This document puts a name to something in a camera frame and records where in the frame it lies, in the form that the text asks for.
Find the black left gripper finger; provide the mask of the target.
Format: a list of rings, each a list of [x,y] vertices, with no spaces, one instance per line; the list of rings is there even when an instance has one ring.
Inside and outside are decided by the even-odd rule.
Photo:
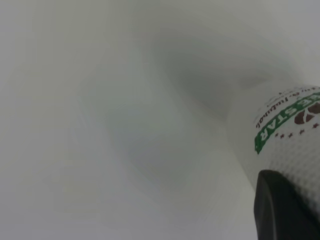
[[[254,219],[259,240],[318,240],[320,222],[281,173],[258,174]]]

